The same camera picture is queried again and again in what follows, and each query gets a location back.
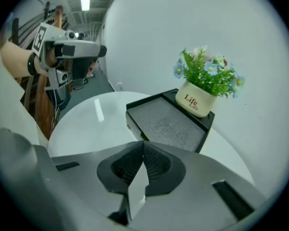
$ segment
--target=white flower pot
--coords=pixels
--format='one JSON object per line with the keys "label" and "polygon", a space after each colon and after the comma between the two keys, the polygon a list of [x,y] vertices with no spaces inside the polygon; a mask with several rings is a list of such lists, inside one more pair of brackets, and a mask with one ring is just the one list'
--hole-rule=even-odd
{"label": "white flower pot", "polygon": [[212,109],[216,97],[186,81],[175,95],[175,100],[189,113],[203,118]]}

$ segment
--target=gray floor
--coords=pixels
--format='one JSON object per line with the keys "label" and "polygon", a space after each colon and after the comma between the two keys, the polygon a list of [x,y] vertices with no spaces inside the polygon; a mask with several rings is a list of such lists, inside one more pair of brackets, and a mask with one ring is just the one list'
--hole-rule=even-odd
{"label": "gray floor", "polygon": [[60,119],[73,107],[82,101],[103,94],[107,92],[112,92],[112,88],[108,83],[106,76],[103,74],[101,70],[98,70],[96,74],[94,74],[93,78],[88,79],[88,83],[85,84],[85,87],[79,90],[73,90],[71,94],[71,99],[67,104],[66,108],[61,111]]}

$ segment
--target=flower bouquet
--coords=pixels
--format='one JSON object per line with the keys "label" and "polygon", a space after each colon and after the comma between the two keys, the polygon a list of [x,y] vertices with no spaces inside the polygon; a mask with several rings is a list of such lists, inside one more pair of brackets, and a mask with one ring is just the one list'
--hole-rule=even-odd
{"label": "flower bouquet", "polygon": [[186,82],[176,94],[177,103],[198,117],[205,117],[217,96],[238,96],[245,78],[223,55],[210,56],[207,46],[193,52],[183,50],[173,68],[176,78]]}

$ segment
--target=box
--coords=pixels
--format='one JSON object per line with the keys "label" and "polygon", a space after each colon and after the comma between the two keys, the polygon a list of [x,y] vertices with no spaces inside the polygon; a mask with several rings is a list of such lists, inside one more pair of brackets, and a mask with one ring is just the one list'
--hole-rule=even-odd
{"label": "box", "polygon": [[159,142],[199,153],[215,114],[193,116],[175,101],[178,89],[126,105],[127,127],[137,140]]}

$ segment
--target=round white table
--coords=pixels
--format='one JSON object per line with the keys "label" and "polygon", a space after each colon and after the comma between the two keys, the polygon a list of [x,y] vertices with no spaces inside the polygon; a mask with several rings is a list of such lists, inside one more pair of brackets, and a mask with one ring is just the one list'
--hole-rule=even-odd
{"label": "round white table", "polygon": [[[89,98],[71,109],[55,127],[49,143],[51,157],[99,151],[136,141],[126,126],[126,104],[149,95],[118,91]],[[254,185],[234,148],[211,128],[200,154],[209,156]]]}

